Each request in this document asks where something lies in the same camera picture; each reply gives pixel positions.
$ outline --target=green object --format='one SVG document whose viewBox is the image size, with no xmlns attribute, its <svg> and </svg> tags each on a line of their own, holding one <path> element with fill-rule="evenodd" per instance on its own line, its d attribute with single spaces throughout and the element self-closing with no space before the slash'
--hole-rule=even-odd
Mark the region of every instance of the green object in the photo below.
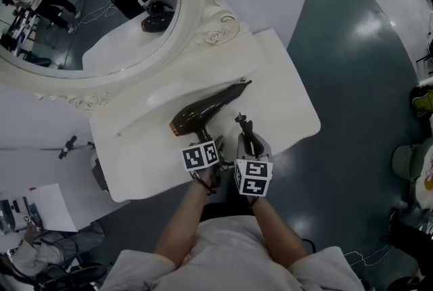
<svg viewBox="0 0 433 291">
<path fill-rule="evenodd" d="M 402 145 L 392 155 L 392 171 L 411 182 L 417 180 L 424 166 L 424 158 L 433 146 L 433 137 L 427 138 L 421 145 Z"/>
<path fill-rule="evenodd" d="M 416 87 L 411 91 L 413 113 L 417 118 L 430 117 L 433 114 L 433 87 Z"/>
</svg>

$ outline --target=gray floor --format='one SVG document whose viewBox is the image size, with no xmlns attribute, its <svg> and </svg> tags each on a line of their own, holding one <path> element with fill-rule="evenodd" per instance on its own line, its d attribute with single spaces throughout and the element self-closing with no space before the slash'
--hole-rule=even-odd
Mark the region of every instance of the gray floor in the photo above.
<svg viewBox="0 0 433 291">
<path fill-rule="evenodd" d="M 368 256 L 385 246 L 380 238 L 390 209 L 407 206 L 408 183 L 390 168 L 394 149 L 431 135 L 428 123 L 411 113 L 413 67 L 374 0 L 306 0 L 288 52 L 321 131 L 274 158 L 267 198 L 318 249 L 337 245 Z M 109 263 L 123 249 L 151 252 L 187 186 L 104 217 L 107 239 L 92 257 Z M 408 222 L 416 223 L 418 215 Z M 348 256 L 351 263 L 358 259 Z M 373 267 L 359 263 L 354 269 L 385 290 L 415 267 L 412 258 L 393 250 Z"/>
<path fill-rule="evenodd" d="M 77 6 L 82 16 L 80 20 L 75 20 L 74 16 L 67 11 L 62 13 L 62 18 L 77 26 L 78 23 L 91 12 L 104 7 L 110 0 L 69 0 Z M 98 11 L 84 22 L 88 22 L 98 17 L 104 9 Z M 40 57 L 49 58 L 60 65 L 63 70 L 82 70 L 83 69 L 83 54 L 92 48 L 104 35 L 111 30 L 124 24 L 128 19 L 117 11 L 109 18 L 101 16 L 88 24 L 82 22 L 74 35 L 69 35 L 65 30 L 60 30 L 57 26 L 53 26 L 47 30 L 49 25 L 47 20 L 43 20 L 37 30 L 35 46 L 33 52 Z"/>
</svg>

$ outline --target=ornate mirror frame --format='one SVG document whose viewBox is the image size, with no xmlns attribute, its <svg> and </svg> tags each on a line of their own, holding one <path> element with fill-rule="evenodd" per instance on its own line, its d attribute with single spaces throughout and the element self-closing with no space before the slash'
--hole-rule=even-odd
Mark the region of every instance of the ornate mirror frame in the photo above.
<svg viewBox="0 0 433 291">
<path fill-rule="evenodd" d="M 185 48 L 218 45 L 238 34 L 240 24 L 224 0 L 181 0 L 173 31 L 159 50 L 129 68 L 92 78 L 56 78 L 36 74 L 8 62 L 0 49 L 0 81 L 32 91 L 39 98 L 63 97 L 82 110 L 104 106 L 110 97 L 159 72 Z"/>
</svg>

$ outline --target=desk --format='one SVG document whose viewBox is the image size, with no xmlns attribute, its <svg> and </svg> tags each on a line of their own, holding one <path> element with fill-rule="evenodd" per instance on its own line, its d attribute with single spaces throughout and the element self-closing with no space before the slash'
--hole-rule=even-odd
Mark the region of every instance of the desk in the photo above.
<svg viewBox="0 0 433 291">
<path fill-rule="evenodd" d="M 187 104 L 243 75 L 252 84 L 208 125 L 212 136 L 225 137 L 226 160 L 236 156 L 238 112 L 254 122 L 273 155 L 319 132 L 319 117 L 278 36 L 271 29 L 247 32 L 201 55 L 186 53 L 93 112 L 93 139 L 113 199 L 149 198 L 191 181 L 179 150 L 197 142 L 196 136 L 175 137 L 168 123 Z"/>
<path fill-rule="evenodd" d="M 13 32 L 12 38 L 18 40 L 17 47 L 13 52 L 15 56 L 17 56 L 18 50 L 21 46 L 23 46 L 24 42 L 26 42 L 27 39 L 30 39 L 29 36 L 32 33 L 32 31 L 34 31 L 36 19 L 37 19 L 36 14 L 34 16 L 31 16 L 30 12 L 27 11 L 25 18 L 20 21 L 19 28 L 17 28 Z"/>
<path fill-rule="evenodd" d="M 142 58 L 147 57 L 144 51 L 151 54 L 157 50 L 160 47 L 158 39 L 163 32 L 143 32 L 141 21 L 148 16 L 146 12 L 143 12 L 104 35 L 83 54 L 83 70 L 103 69 L 103 71 L 108 71 L 108 68 L 118 66 L 122 59 L 134 58 L 140 49 L 142 49 L 140 53 Z"/>
<path fill-rule="evenodd" d="M 24 30 L 24 27 L 26 26 L 26 23 L 30 19 L 30 11 L 24 11 L 18 12 L 18 15 L 15 17 L 14 22 L 9 27 L 9 30 L 7 31 L 9 34 L 11 34 L 11 37 L 13 39 L 18 39 L 18 37 L 21 35 L 21 32 Z"/>
</svg>

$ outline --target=hand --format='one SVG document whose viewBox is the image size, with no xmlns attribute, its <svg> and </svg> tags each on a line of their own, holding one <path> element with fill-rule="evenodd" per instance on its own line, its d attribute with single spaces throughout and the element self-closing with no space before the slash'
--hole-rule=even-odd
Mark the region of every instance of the hand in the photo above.
<svg viewBox="0 0 433 291">
<path fill-rule="evenodd" d="M 37 231 L 35 224 L 28 223 L 26 234 L 24 235 L 24 240 L 27 243 L 32 244 L 37 236 L 38 236 L 38 231 Z"/>
</svg>

